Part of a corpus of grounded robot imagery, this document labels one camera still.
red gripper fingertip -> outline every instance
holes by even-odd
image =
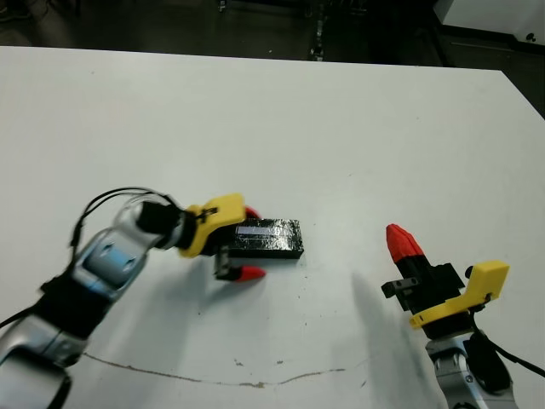
[[[235,280],[237,282],[260,279],[261,277],[265,277],[265,274],[267,274],[263,268],[259,267],[244,266],[241,267],[240,270],[240,277]]]
[[[247,219],[261,219],[260,214],[256,209],[246,206],[246,218]]]
[[[423,256],[424,252],[412,234],[397,224],[390,224],[386,228],[386,241],[393,262],[398,262],[408,256]]]

scratch mark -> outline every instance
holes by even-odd
[[[336,369],[328,369],[326,371],[303,373],[301,375],[297,375],[296,377],[291,377],[289,379],[286,379],[285,381],[282,381],[282,382],[229,383],[229,382],[220,382],[220,381],[209,381],[209,380],[206,380],[206,379],[196,379],[194,377],[183,377],[181,375],[174,375],[172,373],[151,371],[149,369],[136,368],[136,367],[131,366],[131,365],[122,365],[122,364],[118,364],[116,362],[111,362],[109,360],[103,360],[102,358],[99,358],[97,356],[88,354],[87,352],[84,352],[83,355],[86,356],[87,358],[91,359],[91,360],[95,360],[97,362],[100,362],[101,364],[105,364],[105,365],[108,365],[108,366],[113,366],[114,368],[124,369],[126,371],[146,373],[148,375],[155,375],[155,376],[158,376],[158,377],[168,377],[168,378],[171,378],[171,379],[179,379],[181,381],[187,381],[187,382],[205,383],[205,384],[208,384],[208,385],[239,386],[239,387],[248,387],[248,388],[256,388],[256,389],[264,389],[266,386],[277,387],[277,386],[280,386],[280,385],[285,385],[285,384],[290,383],[290,382],[294,382],[294,381],[296,381],[298,379],[303,379],[304,377],[317,377],[317,376],[320,376],[320,375],[324,375],[326,373],[344,372],[344,371],[347,370],[346,368],[336,368]]]
[[[345,370],[346,370],[345,368],[338,368],[338,369],[328,369],[327,371],[303,373],[302,375],[297,375],[296,377],[291,377],[290,379],[286,379],[285,381],[278,382],[278,385],[285,385],[287,383],[296,381],[297,379],[302,379],[304,377],[316,377],[318,375],[324,375],[325,373],[344,372]]]
[[[264,389],[265,388],[265,383],[263,383],[263,382],[258,382],[258,383],[242,382],[242,383],[238,383],[238,386],[250,386],[251,388]]]

yellow bracket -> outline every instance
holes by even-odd
[[[197,229],[191,245],[185,250],[180,249],[180,254],[188,258],[196,257],[201,253],[208,236],[217,228],[246,220],[244,198],[240,193],[220,196],[210,200],[204,206],[193,204],[186,211],[195,216],[205,215],[197,220]]]
[[[495,300],[502,292],[508,271],[509,265],[505,262],[493,261],[475,264],[471,270],[466,292],[413,315],[410,325],[413,328],[420,328],[430,322],[468,311],[471,307]]]

table surface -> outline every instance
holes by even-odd
[[[109,188],[241,192],[301,221],[301,260],[246,285],[153,252],[71,369],[68,408],[446,407],[426,338],[380,290],[399,276],[391,222],[460,274],[508,262],[479,325],[545,364],[545,122],[500,72],[0,48],[0,132],[4,317]],[[541,378],[507,365],[519,407],[545,407]]]

cable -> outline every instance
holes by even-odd
[[[2,323],[0,323],[0,328],[3,328],[5,327],[6,325],[8,324],[11,324],[12,322],[16,321],[16,320],[19,320],[21,318],[25,318],[27,315],[29,315],[32,311],[32,307],[29,307],[29,308],[25,308],[23,310],[21,310],[20,312],[16,313],[16,314],[13,314],[11,317],[9,317],[8,319],[2,321]]]
[[[149,189],[147,187],[119,187],[117,189],[109,190],[107,192],[104,192],[102,194],[99,194],[97,197],[92,199],[83,210],[82,215],[77,219],[76,225],[74,226],[74,229],[72,231],[72,238],[70,240],[70,247],[72,248],[72,255],[70,263],[68,264],[68,268],[66,269],[66,273],[68,274],[70,270],[72,270],[73,266],[76,263],[76,257],[77,257],[77,249],[79,248],[79,241],[82,236],[83,232],[83,221],[85,218],[90,215],[92,212],[94,212],[96,209],[98,209],[101,205],[103,205],[105,202],[107,202],[110,199],[113,199],[117,196],[121,195],[142,195],[142,194],[155,194],[163,199],[165,199],[167,202],[169,202],[171,205],[174,205],[176,207],[177,204],[172,200],[168,195],[160,193],[156,190]]]
[[[503,356],[504,358],[514,362],[515,364],[520,364],[522,365],[524,368],[526,368],[527,370],[529,371],[532,371],[534,373],[536,373],[537,375],[541,375],[542,377],[545,377],[545,370],[543,370],[542,368],[540,368],[539,366],[536,366],[530,362],[528,362],[527,360],[523,360],[521,358],[519,358],[518,356],[516,355],[513,355],[513,354],[510,354],[508,351],[506,351],[505,349],[503,349],[502,347],[496,345],[495,343],[493,343],[478,327],[477,327],[477,324],[475,323],[475,312],[476,311],[470,311],[469,313],[469,318],[471,320],[471,325],[473,327],[473,330],[475,331],[476,334],[480,334],[490,345],[491,347],[501,356]]]
[[[108,200],[116,198],[118,196],[143,196],[147,194],[157,195],[158,197],[165,199],[169,204],[175,207],[178,207],[178,205],[170,196],[157,192],[153,189],[148,189],[146,187],[119,187],[117,189],[109,190],[107,192],[99,194],[97,197],[92,199],[85,206],[83,213],[77,219],[76,225],[74,226],[74,229],[72,231],[72,238],[70,240],[70,245],[69,245],[72,248],[71,260],[70,260],[70,263],[68,264],[68,268],[65,270],[63,274],[70,274],[76,263],[77,249],[79,248],[79,241],[81,239],[82,232],[83,232],[83,221],[85,220],[87,216],[89,216],[91,213],[93,213],[95,210],[101,207]],[[29,308],[25,308],[21,310],[19,313],[12,315],[11,317],[7,318],[2,323],[0,323],[0,328],[3,328],[6,325],[11,324],[12,322],[15,322],[16,320],[25,318],[26,316],[30,315],[30,313],[32,312],[32,309],[33,309],[33,306],[30,306]]]

